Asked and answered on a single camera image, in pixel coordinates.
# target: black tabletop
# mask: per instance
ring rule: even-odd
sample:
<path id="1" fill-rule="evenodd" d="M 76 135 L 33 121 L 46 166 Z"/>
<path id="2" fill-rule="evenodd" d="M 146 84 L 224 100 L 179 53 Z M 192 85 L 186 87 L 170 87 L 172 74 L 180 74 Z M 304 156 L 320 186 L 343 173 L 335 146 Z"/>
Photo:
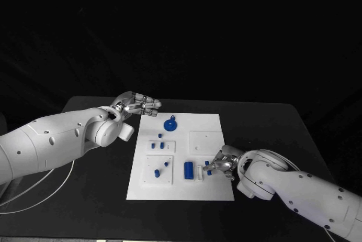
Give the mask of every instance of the black tabletop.
<path id="1" fill-rule="evenodd" d="M 74 97 L 64 111 L 110 105 L 111 97 Z M 160 112 L 219 114 L 225 143 L 242 150 L 270 149 L 301 170 L 333 182 L 317 147 L 289 104 L 162 100 Z M 102 238 L 151 241 L 329 241 L 323 228 L 291 212 L 276 195 L 248 199 L 232 182 L 235 201 L 126 200 L 140 116 L 127 123 L 136 132 L 75 161 L 66 184 L 39 206 L 0 216 L 0 236 Z M 71 164 L 7 207 L 29 207 L 61 185 Z M 26 176 L 22 192 L 45 175 Z"/>

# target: robotic hand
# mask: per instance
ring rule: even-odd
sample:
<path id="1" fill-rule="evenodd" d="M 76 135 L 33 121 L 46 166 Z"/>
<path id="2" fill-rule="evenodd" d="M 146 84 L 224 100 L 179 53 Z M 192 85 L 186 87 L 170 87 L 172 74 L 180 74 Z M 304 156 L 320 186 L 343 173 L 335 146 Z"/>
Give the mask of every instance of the robotic hand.
<path id="1" fill-rule="evenodd" d="M 0 136 L 0 184 L 65 165 L 117 137 L 128 141 L 134 128 L 124 121 L 131 114 L 157 116 L 160 106 L 126 92 L 110 106 L 45 116 Z"/>
<path id="2" fill-rule="evenodd" d="M 314 175 L 270 150 L 242 152 L 225 145 L 203 170 L 221 170 L 229 180 L 237 168 L 238 190 L 271 200 L 277 193 L 287 207 L 349 241 L 362 240 L 362 198 Z"/>

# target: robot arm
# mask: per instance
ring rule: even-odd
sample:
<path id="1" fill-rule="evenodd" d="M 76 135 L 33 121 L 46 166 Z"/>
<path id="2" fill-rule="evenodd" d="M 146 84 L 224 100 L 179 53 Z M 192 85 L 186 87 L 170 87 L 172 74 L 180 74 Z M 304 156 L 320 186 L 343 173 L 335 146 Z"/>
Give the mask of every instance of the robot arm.
<path id="1" fill-rule="evenodd" d="M 131 114 L 156 116 L 160 106 L 159 100 L 126 92 L 111 106 L 42 117 L 0 136 L 0 184 L 65 165 L 117 137 L 128 141 L 134 129 L 124 120 Z"/>
<path id="2" fill-rule="evenodd" d="M 229 146 L 224 146 L 205 170 L 218 169 L 221 154 L 226 158 L 234 157 L 228 151 Z M 314 175 L 301 171 L 289 171 L 287 163 L 294 169 L 297 167 L 276 152 L 268 150 L 238 152 L 242 155 L 234 157 L 229 168 L 235 167 L 237 163 L 239 176 L 237 188 L 245 196 L 271 200 L 277 193 L 284 204 L 297 214 L 346 240 L 361 241 L 361 197 Z"/>

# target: white cable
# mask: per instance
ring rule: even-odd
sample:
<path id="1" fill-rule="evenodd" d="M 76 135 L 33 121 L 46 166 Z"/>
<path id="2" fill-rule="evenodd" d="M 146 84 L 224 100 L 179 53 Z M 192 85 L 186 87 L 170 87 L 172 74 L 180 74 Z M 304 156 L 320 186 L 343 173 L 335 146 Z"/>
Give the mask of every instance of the white cable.
<path id="1" fill-rule="evenodd" d="M 53 170 L 55 169 L 52 169 L 49 171 L 49 173 L 45 175 L 45 177 L 38 181 L 38 183 L 26 191 L 23 191 L 17 196 L 14 196 L 13 198 L 10 198 L 4 203 L 0 204 L 0 206 L 6 205 L 9 202 L 12 202 L 14 199 L 17 199 L 45 180 L 45 178 L 51 175 L 51 173 L 53 172 Z"/>
<path id="2" fill-rule="evenodd" d="M 66 180 L 68 180 L 68 178 L 69 178 L 69 175 L 71 175 L 71 173 L 72 173 L 72 170 L 74 170 L 74 162 L 72 162 L 72 167 L 71 167 L 71 170 L 69 170 L 69 173 L 68 173 L 68 176 L 66 176 L 66 179 L 65 179 L 64 183 L 61 184 L 59 188 L 58 188 L 56 191 L 49 195 L 49 197 L 48 197 L 46 199 L 43 199 L 38 204 L 32 205 L 32 206 L 27 207 L 26 209 L 22 209 L 22 210 L 14 211 L 14 212 L 3 212 L 3 213 L 0 213 L 0 214 L 12 214 L 12 213 L 16 213 L 16 212 L 26 211 L 27 209 L 36 207 L 45 200 L 48 200 L 48 199 L 52 197 L 52 195 L 53 195 L 53 194 L 59 191 L 59 189 L 62 188 L 62 186 L 64 186 L 64 184 L 65 184 L 65 182 L 66 182 Z"/>
<path id="3" fill-rule="evenodd" d="M 336 242 L 336 241 L 333 240 L 333 237 L 330 236 L 330 233 L 329 233 L 329 231 L 327 231 L 327 229 L 326 229 L 326 228 L 325 228 L 325 230 L 326 230 L 326 233 L 327 233 L 327 235 L 329 235 L 329 237 L 330 237 L 332 241 L 333 241 L 333 242 Z"/>

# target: blue object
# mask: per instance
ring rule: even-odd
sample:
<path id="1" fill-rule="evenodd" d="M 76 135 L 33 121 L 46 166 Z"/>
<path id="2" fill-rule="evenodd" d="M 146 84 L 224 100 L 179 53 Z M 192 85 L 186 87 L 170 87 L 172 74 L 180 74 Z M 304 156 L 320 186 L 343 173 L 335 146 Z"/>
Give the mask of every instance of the blue object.
<path id="1" fill-rule="evenodd" d="M 177 122 L 175 120 L 175 115 L 172 115 L 172 118 L 164 122 L 163 127 L 167 131 L 173 131 L 177 128 Z"/>
<path id="2" fill-rule="evenodd" d="M 209 161 L 205 161 L 205 165 L 209 165 Z M 208 175 L 211 175 L 211 170 L 208 170 Z"/>
<path id="3" fill-rule="evenodd" d="M 193 180 L 193 163 L 185 163 L 185 179 Z"/>

